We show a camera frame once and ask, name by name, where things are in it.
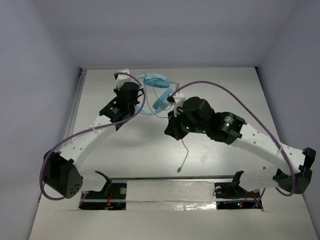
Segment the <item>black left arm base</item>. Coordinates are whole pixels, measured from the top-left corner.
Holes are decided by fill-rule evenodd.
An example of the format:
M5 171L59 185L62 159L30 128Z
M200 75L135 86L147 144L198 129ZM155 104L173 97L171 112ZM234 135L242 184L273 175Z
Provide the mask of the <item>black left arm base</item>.
M122 211L126 210L127 182L113 182L113 180L100 171L95 171L105 179L100 191L88 190L81 193L80 210L90 211Z

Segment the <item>light blue headphones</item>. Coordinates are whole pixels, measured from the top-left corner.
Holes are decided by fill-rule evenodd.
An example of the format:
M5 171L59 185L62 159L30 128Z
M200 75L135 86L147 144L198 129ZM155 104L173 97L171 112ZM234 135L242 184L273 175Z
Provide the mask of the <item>light blue headphones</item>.
M174 91L171 88L172 82L159 73L143 73L136 76L138 80L142 80L144 87L152 89L155 97L155 101L152 105L149 103L148 97L146 97L146 104L149 107L149 111L141 109L141 106L136 106L135 109L140 110L140 114L144 116L156 116L159 113L169 110L171 103L167 100L169 95Z

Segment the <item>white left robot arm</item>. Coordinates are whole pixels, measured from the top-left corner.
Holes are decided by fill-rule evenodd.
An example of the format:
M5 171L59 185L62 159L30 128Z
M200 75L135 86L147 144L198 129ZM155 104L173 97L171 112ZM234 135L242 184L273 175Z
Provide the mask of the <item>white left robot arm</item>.
M143 87L135 82L125 82L114 92L115 98L99 112L89 128L67 137L45 154L39 177L42 190L48 185L63 199L74 197L82 188L79 168L88 155L137 116L138 98L145 94Z

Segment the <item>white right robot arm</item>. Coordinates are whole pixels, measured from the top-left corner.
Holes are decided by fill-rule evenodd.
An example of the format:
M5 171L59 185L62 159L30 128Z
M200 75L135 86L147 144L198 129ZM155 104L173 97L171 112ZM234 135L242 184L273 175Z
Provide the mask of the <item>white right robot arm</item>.
M246 150L273 165L256 172L237 171L218 192L221 198L238 199L247 192L267 188L301 195L309 186L316 157L312 148L297 149L276 143L243 118L231 112L215 112L205 99L197 96L170 96L168 101L174 109L168 113L165 135L181 140L189 133L205 134L215 142Z

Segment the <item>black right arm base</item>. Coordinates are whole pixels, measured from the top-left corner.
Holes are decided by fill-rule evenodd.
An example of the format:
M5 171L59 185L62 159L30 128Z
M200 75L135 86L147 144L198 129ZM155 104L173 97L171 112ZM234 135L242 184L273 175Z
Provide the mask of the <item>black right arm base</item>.
M230 181L216 182L212 194L217 199L219 210L262 210L264 192L254 174L241 170L237 171Z

